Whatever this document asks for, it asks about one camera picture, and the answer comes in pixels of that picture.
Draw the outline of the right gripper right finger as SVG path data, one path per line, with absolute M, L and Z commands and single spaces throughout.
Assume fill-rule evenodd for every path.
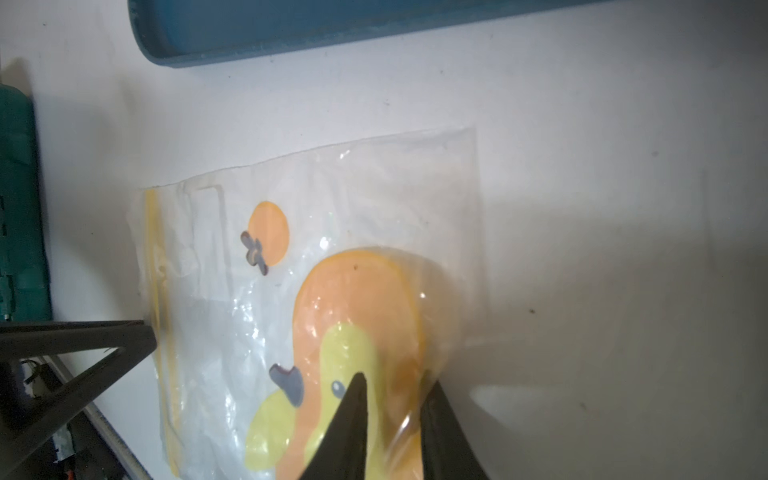
M 439 382 L 420 410 L 423 478 L 488 480 Z

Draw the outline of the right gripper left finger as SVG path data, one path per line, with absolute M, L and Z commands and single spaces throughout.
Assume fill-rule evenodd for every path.
M 334 414 L 326 435 L 300 480 L 363 480 L 368 437 L 367 382 L 356 373 Z

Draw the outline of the clear zip bag yellow strip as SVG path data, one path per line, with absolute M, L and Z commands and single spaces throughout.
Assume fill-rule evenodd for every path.
M 420 408 L 485 311 L 473 128 L 146 188 L 128 221 L 175 477 L 300 477 L 356 374 L 366 477 L 425 477 Z

